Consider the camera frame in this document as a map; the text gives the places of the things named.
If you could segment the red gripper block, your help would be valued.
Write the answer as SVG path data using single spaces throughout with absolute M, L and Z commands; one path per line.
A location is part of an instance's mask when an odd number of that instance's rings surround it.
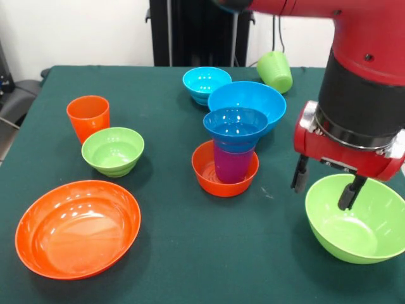
M 393 143 L 382 153 L 379 150 L 354 149 L 330 139 L 324 132 L 316 131 L 319 128 L 315 120 L 317 106 L 316 101 L 308 101 L 297 119 L 294 149 L 301 155 L 290 188 L 296 193 L 304 191 L 309 177 L 308 157 L 346 168 L 358 175 L 344 188 L 338 207 L 342 211 L 350 210 L 367 177 L 388 181 L 401 169 L 404 162 L 404 130 L 394 137 Z

